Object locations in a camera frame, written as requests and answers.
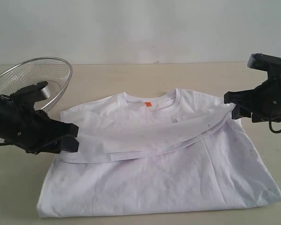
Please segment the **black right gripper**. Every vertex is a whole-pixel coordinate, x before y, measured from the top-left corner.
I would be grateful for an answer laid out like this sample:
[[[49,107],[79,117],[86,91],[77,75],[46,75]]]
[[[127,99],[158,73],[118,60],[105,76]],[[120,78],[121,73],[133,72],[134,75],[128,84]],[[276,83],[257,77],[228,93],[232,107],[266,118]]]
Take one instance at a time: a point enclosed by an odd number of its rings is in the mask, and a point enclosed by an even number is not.
[[[264,122],[281,118],[281,72],[268,72],[267,80],[252,90],[228,91],[224,103],[234,103],[231,117],[237,120],[251,118],[252,122]]]

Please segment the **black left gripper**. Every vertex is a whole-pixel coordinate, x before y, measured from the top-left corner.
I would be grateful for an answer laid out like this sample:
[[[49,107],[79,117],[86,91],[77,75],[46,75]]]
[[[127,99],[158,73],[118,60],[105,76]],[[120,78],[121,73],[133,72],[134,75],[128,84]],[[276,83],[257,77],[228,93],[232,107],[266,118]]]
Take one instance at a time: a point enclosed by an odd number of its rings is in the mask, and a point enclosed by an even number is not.
[[[73,123],[52,120],[34,106],[17,104],[10,96],[0,95],[0,146],[15,145],[31,154],[75,153],[79,148],[78,131]]]

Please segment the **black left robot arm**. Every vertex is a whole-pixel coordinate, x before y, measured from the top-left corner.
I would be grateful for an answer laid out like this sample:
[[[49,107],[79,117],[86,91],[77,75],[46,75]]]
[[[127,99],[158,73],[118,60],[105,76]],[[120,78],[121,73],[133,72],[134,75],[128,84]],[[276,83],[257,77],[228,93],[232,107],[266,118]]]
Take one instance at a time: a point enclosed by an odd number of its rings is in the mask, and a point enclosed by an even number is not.
[[[44,90],[37,89],[0,95],[1,146],[14,145],[35,155],[78,151],[78,126],[53,120],[45,111],[34,109],[36,102],[48,97]]]

